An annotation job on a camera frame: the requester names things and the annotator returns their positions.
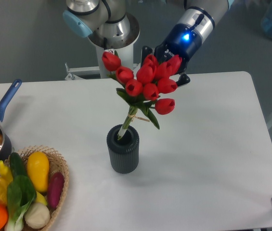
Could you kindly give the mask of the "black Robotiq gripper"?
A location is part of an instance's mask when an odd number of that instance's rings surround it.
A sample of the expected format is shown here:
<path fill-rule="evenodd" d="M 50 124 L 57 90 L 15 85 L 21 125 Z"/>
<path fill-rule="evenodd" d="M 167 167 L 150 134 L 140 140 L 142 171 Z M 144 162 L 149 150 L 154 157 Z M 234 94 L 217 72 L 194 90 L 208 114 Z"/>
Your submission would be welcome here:
<path fill-rule="evenodd" d="M 148 46 L 142 47 L 141 65 L 146 61 L 152 60 L 153 51 L 158 61 L 168 61 L 171 56 L 178 55 L 182 58 L 182 61 L 176 74 L 180 74 L 186 70 L 190 59 L 201 45 L 202 39 L 195 31 L 195 26 L 189 27 L 185 24 L 176 24 L 164 41 L 156 46 L 155 51 Z M 190 83 L 190 78 L 185 73 L 181 74 L 176 81 L 178 87 L 182 87 L 188 83 Z"/>

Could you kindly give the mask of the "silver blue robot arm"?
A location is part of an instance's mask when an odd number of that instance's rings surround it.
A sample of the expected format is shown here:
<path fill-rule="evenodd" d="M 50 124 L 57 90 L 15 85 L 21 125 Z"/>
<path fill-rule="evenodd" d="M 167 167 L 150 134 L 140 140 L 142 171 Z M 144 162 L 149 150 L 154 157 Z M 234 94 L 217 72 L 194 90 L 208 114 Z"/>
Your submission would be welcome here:
<path fill-rule="evenodd" d="M 168 61 L 175 55 L 182 58 L 176 74 L 181 75 L 208 38 L 215 26 L 230 9 L 231 0 L 166 0 L 184 8 L 184 14 L 163 42 L 154 49 L 144 46 L 141 63 L 149 54 L 158 61 Z M 134 68 L 133 45 L 140 35 L 137 19 L 126 11 L 124 0 L 68 0 L 63 19 L 78 36 L 88 38 L 95 46 L 99 66 L 95 70 L 101 78 L 110 72 L 102 62 L 104 51 L 117 51 L 121 63 Z"/>

